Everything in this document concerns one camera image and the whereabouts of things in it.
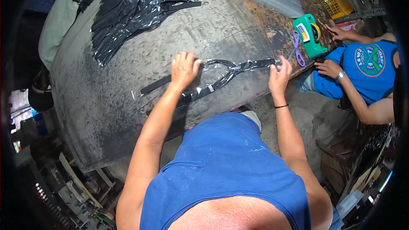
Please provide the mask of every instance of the green tape dispenser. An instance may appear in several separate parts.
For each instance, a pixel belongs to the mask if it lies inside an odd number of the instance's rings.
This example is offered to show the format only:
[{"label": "green tape dispenser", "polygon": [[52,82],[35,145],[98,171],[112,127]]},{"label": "green tape dispenser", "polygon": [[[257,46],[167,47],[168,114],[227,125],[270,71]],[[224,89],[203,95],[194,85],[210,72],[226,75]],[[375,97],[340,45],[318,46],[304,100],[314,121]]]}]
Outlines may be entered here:
[{"label": "green tape dispenser", "polygon": [[300,39],[310,59],[328,52],[320,43],[321,31],[312,14],[306,14],[292,22],[295,30],[300,33]]}]

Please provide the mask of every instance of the denim shorts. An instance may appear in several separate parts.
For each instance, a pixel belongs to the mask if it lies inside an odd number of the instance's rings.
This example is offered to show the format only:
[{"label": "denim shorts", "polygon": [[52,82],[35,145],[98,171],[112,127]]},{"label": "denim shorts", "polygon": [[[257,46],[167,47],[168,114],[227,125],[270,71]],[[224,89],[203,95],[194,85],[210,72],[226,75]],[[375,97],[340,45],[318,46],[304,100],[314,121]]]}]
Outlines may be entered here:
[{"label": "denim shorts", "polygon": [[299,92],[315,92],[314,88],[314,68],[304,71],[294,78],[295,88]]}]

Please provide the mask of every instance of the black wristband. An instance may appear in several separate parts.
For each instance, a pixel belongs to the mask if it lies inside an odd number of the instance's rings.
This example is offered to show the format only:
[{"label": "black wristband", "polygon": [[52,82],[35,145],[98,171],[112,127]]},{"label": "black wristband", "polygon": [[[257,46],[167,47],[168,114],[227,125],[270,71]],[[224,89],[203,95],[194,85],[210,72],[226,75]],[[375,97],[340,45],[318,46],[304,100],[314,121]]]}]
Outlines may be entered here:
[{"label": "black wristband", "polygon": [[284,106],[274,106],[274,108],[279,109],[279,108],[284,108],[286,106],[288,106],[288,103],[286,105],[284,105]]}]

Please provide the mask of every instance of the printed logo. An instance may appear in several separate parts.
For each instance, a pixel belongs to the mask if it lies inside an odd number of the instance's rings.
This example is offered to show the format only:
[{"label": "printed logo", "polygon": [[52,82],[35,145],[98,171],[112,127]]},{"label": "printed logo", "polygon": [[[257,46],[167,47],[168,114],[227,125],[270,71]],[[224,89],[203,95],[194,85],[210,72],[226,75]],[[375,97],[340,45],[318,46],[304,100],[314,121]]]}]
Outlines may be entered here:
[{"label": "printed logo", "polygon": [[355,51],[355,63],[369,77],[379,76],[385,68],[385,55],[376,44],[367,44]]}]

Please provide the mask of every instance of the hand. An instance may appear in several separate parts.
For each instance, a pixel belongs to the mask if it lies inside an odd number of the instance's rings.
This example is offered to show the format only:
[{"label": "hand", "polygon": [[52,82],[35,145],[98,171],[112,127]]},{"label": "hand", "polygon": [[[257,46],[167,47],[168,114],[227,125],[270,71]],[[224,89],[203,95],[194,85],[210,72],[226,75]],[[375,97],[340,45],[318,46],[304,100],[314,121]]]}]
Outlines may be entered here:
[{"label": "hand", "polygon": [[325,27],[329,29],[329,31],[333,34],[333,41],[335,40],[346,40],[349,39],[349,35],[351,32],[345,31],[341,28],[335,27],[331,28],[327,24],[325,24]]},{"label": "hand", "polygon": [[274,64],[270,66],[270,80],[268,81],[268,87],[273,96],[274,104],[285,103],[285,89],[292,73],[292,66],[289,61],[284,58],[284,56],[280,56],[280,60],[281,66],[275,66]]},{"label": "hand", "polygon": [[193,81],[199,71],[202,60],[195,60],[194,52],[180,52],[172,60],[172,81],[171,85],[180,92]]},{"label": "hand", "polygon": [[314,65],[319,69],[318,73],[327,75],[330,78],[335,79],[342,72],[342,68],[330,59],[326,59],[323,63],[315,62]]}]

